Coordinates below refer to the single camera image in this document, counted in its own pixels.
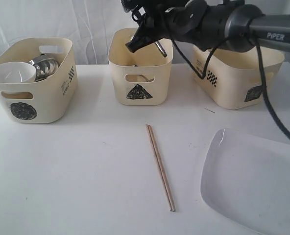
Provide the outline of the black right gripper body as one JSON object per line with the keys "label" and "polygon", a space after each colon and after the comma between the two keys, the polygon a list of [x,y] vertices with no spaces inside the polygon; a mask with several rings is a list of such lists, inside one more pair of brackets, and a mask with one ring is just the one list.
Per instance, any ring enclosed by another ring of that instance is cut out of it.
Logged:
{"label": "black right gripper body", "polygon": [[162,16],[169,8],[181,7],[181,0],[136,0],[136,5],[143,8],[145,14],[138,22],[139,28],[135,34],[136,39],[156,39],[164,31]]}

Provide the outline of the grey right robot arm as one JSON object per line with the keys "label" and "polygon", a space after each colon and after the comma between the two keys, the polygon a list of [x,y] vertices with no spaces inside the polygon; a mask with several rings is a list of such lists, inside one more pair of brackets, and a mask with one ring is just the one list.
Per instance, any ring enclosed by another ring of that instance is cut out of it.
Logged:
{"label": "grey right robot arm", "polygon": [[123,0],[138,24],[126,47],[136,52],[158,40],[190,43],[201,51],[247,52],[259,45],[290,52],[290,15],[266,15],[243,0],[208,5],[204,0]]}

